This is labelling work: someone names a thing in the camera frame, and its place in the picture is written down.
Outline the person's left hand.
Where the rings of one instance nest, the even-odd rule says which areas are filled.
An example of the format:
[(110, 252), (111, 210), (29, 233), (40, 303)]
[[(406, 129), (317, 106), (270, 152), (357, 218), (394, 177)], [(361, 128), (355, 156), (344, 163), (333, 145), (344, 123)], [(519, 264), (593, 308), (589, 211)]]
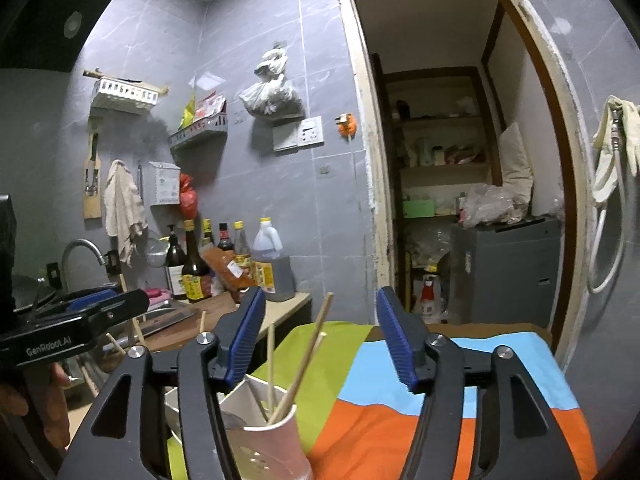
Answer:
[[(70, 444), (70, 421), (64, 393), (69, 384), (63, 367), (53, 363), (46, 385), (34, 393), (34, 399), (40, 403), (38, 413), (43, 423), (43, 433), (55, 448), (66, 448)], [(1, 385), (1, 411), (3, 414), (26, 416), (28, 403), (14, 388)]]

